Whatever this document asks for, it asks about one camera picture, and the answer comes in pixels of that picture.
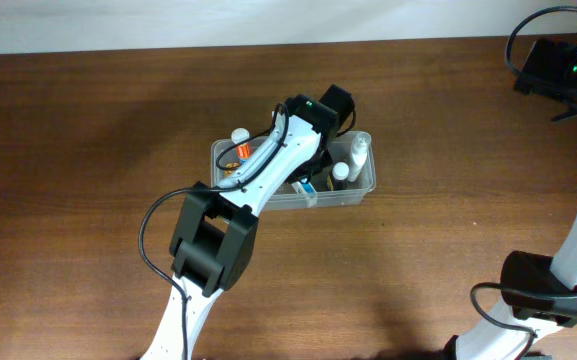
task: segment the storage box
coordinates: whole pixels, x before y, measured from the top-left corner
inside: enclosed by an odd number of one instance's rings
[[[353,139],[359,133],[358,131],[349,131],[343,136],[336,138],[329,146],[328,150],[335,163],[339,161],[348,162],[348,154]],[[251,141],[250,145],[256,150],[266,137],[260,137]],[[212,186],[224,178],[224,172],[215,166],[215,159],[233,142],[230,139],[217,140],[212,144],[210,157],[210,177]],[[239,162],[237,152],[230,151],[221,159],[221,164],[226,165],[232,162]],[[377,185],[377,174],[375,173],[375,161],[372,154],[372,143],[368,149],[368,158],[357,181],[348,183],[346,190],[329,191],[326,186],[328,172],[313,176],[311,184],[317,190],[317,202],[308,206],[308,200],[304,194],[298,194],[291,184],[282,184],[277,191],[270,197],[264,210],[286,210],[286,209],[303,209],[307,207],[339,206],[359,204],[364,195],[373,191]]]

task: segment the white wall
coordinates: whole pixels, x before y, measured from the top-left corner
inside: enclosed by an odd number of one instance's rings
[[[577,0],[0,0],[0,53],[507,35]],[[526,33],[577,32],[552,15]]]

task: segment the white cap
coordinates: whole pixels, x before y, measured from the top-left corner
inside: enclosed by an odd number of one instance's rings
[[[350,173],[350,168],[348,167],[348,164],[344,162],[338,162],[332,168],[332,176],[336,180],[346,180],[348,173]]]
[[[243,128],[235,129],[235,131],[232,132],[232,135],[230,135],[230,139],[232,139],[232,142],[234,142],[235,144],[240,143],[248,139],[249,137],[250,133],[248,132],[248,130]]]
[[[355,136],[355,139],[352,141],[352,148],[351,148],[351,153],[353,155],[361,155],[361,154],[365,154],[368,152],[368,146],[370,146],[370,142],[372,141],[372,138],[370,137],[370,134],[366,133],[366,132],[360,132],[359,134],[357,134],[357,136]]]

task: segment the white bottle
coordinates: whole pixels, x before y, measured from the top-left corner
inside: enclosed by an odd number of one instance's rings
[[[359,173],[361,173],[361,168],[364,167],[366,163],[366,158],[368,158],[368,147],[372,139],[370,135],[365,132],[360,132],[357,134],[355,139],[352,141],[352,146],[350,147],[350,156],[348,157],[348,163],[350,165],[350,174],[348,174],[348,182],[357,181]]]

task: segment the wood grain tabletop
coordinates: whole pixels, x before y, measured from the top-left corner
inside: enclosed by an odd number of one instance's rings
[[[137,251],[145,211],[210,181],[213,141],[333,83],[372,135],[377,189],[357,206],[262,213],[195,358],[443,348],[479,321],[470,288],[498,281],[512,250],[553,255],[577,213],[577,120],[552,125],[561,104],[512,91],[505,41],[0,56],[0,359],[144,352],[170,292]],[[147,232],[165,269],[182,203]],[[577,359],[577,327],[535,350]]]

